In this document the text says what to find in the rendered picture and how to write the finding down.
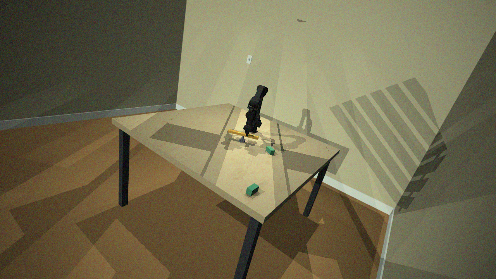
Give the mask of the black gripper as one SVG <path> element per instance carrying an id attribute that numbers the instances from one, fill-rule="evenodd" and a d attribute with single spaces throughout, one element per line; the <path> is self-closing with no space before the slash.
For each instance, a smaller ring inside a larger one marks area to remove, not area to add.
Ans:
<path id="1" fill-rule="evenodd" d="M 253 119 L 247 119 L 247 122 L 246 122 L 246 125 L 243 126 L 243 129 L 245 129 L 245 132 L 246 132 L 246 136 L 248 136 L 249 132 L 251 132 L 253 130 L 253 121 L 255 120 L 255 118 Z"/>

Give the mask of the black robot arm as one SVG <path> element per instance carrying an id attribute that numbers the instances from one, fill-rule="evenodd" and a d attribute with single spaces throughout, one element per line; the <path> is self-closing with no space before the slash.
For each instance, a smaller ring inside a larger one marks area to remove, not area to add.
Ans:
<path id="1" fill-rule="evenodd" d="M 251 131 L 252 133 L 257 132 L 257 127 L 259 128 L 262 125 L 262 121 L 260 120 L 260 109 L 262 107 L 262 101 L 263 97 L 267 94 L 268 88 L 262 85 L 257 86 L 257 92 L 254 97 L 250 99 L 250 102 L 248 103 L 247 108 L 249 109 L 248 112 L 246 113 L 246 118 L 247 119 L 253 119 L 253 130 Z"/>

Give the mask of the yellow bar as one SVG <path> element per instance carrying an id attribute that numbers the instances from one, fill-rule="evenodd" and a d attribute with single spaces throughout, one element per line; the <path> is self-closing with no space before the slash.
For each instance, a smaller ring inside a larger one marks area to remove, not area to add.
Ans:
<path id="1" fill-rule="evenodd" d="M 258 138 L 259 138 L 259 136 L 255 136 L 255 135 L 251 135 L 251 134 L 248 134 L 248 136 L 246 136 L 246 133 L 238 132 L 238 131 L 235 131 L 233 129 L 229 129 L 228 132 L 231 134 L 241 135 L 241 136 L 248 137 L 248 138 L 254 138 L 256 140 L 258 140 Z"/>

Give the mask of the green block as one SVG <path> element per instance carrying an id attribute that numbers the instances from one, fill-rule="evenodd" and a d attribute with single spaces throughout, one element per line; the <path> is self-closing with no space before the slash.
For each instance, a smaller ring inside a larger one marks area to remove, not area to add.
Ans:
<path id="1" fill-rule="evenodd" d="M 271 146 L 267 146 L 266 147 L 266 151 L 269 153 L 269 154 L 274 154 L 275 150 L 273 148 L 271 148 Z"/>
<path id="2" fill-rule="evenodd" d="M 250 196 L 252 196 L 254 193 L 258 192 L 259 186 L 253 183 L 253 185 L 250 185 L 246 189 L 246 193 Z"/>

